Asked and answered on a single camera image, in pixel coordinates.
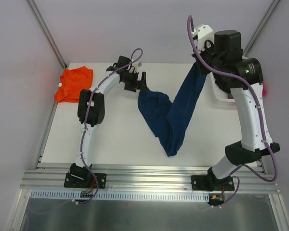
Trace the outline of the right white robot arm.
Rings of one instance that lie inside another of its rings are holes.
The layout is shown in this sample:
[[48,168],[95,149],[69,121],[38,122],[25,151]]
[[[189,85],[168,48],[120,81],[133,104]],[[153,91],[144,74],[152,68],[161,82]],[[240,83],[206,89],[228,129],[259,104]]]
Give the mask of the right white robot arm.
[[193,181],[200,190],[214,191],[229,183],[241,167],[265,155],[275,160],[280,146],[273,142],[266,124],[261,64],[255,58],[243,57],[241,33],[214,33],[203,26],[189,29],[188,37],[201,74],[212,73],[218,88],[232,95],[240,122],[241,140],[226,146],[224,157],[205,176]]

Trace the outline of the navy blue t-shirt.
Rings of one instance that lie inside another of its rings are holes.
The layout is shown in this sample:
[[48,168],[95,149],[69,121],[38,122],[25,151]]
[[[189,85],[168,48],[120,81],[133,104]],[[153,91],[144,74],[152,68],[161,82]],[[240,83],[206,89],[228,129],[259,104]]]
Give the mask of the navy blue t-shirt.
[[177,155],[184,142],[205,80],[206,76],[193,64],[173,101],[159,91],[139,92],[138,109],[168,157]]

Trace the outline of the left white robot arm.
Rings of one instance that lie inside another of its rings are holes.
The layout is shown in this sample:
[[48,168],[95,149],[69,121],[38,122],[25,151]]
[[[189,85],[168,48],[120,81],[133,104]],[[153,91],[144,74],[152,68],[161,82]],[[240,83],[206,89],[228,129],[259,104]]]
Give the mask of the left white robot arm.
[[92,172],[92,152],[96,131],[105,117],[105,97],[120,83],[124,83],[125,90],[132,92],[147,90],[146,72],[142,72],[141,79],[138,79],[139,60],[139,57],[120,56],[106,69],[105,76],[96,86],[81,90],[77,111],[81,132],[79,153],[66,175],[66,188],[88,188],[99,184],[101,174]]

